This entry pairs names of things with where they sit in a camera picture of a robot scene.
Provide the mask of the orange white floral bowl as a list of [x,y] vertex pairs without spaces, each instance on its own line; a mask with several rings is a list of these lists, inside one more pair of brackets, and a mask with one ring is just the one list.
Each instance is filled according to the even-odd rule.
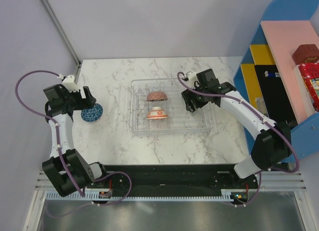
[[167,118],[168,118],[168,114],[162,107],[152,107],[146,116],[147,120],[167,119]]

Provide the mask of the blue triangle pattern bowl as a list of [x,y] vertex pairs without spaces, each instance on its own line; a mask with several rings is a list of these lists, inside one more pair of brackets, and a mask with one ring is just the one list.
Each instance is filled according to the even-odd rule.
[[81,111],[81,118],[85,122],[95,122],[101,118],[103,114],[103,107],[95,103],[92,108],[84,109]]

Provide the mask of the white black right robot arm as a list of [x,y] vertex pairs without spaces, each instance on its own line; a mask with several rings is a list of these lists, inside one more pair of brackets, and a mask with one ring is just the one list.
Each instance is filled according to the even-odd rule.
[[212,69],[203,72],[178,72],[177,79],[185,87],[181,93],[190,113],[208,103],[231,112],[254,139],[250,156],[234,166],[228,182],[234,188],[246,183],[255,173],[273,168],[292,152],[291,130],[285,122],[277,123],[247,102],[229,82],[220,83]]

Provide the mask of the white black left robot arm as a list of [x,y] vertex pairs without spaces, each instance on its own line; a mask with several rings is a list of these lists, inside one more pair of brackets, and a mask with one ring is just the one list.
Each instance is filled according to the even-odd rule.
[[52,150],[42,164],[45,175],[62,197],[74,192],[84,196],[84,189],[92,183],[99,188],[106,187],[110,179],[103,165],[88,164],[73,142],[74,111],[92,109],[96,105],[89,87],[71,92],[63,84],[56,84],[43,91],[48,99],[45,119],[52,132]]

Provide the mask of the red floral pattern bowl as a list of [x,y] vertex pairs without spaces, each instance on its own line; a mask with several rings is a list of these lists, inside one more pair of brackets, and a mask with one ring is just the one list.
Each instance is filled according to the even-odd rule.
[[167,100],[168,98],[166,93],[162,91],[150,92],[146,98],[147,102],[159,102],[159,101],[167,101]]

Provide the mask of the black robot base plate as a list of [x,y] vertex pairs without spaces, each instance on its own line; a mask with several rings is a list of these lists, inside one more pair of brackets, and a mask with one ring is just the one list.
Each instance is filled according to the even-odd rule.
[[111,177],[89,188],[111,188],[118,195],[213,195],[222,189],[256,189],[257,178],[239,179],[234,164],[106,165]]

